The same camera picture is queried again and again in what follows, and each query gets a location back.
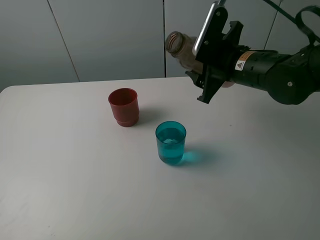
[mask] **white table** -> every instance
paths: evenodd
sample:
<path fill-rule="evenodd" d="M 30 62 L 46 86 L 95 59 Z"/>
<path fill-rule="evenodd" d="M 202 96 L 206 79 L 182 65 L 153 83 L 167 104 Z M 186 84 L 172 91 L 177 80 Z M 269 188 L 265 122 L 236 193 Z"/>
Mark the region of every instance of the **white table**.
<path fill-rule="evenodd" d="M 130 128 L 108 103 L 122 87 L 138 93 Z M 320 239 L 320 94 L 286 106 L 235 85 L 207 105 L 201 91 L 186 77 L 4 90 L 0 239 Z M 167 120 L 200 162 L 158 158 Z"/>

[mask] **yellow warning sticker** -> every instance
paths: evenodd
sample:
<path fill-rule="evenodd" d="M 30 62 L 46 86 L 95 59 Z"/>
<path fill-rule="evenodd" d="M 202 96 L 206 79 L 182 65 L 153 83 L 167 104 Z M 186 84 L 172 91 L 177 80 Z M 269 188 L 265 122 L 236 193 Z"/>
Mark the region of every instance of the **yellow warning sticker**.
<path fill-rule="evenodd" d="M 245 67 L 246 61 L 254 53 L 256 53 L 256 52 L 255 51 L 246 51 L 244 54 L 242 54 L 240 56 L 239 60 L 236 62 L 234 69 L 237 71 L 242 71 Z"/>

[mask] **bottle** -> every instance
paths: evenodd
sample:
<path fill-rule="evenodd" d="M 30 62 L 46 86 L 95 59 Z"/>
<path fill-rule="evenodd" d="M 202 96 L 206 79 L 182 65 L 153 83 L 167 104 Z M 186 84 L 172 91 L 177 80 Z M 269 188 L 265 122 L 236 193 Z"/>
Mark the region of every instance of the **bottle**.
<path fill-rule="evenodd" d="M 183 68 L 202 74 L 203 64 L 197 61 L 196 56 L 192 53 L 196 39 L 196 37 L 189 37 L 186 34 L 174 31 L 167 37 L 165 49 L 172 57 L 178 59 Z"/>

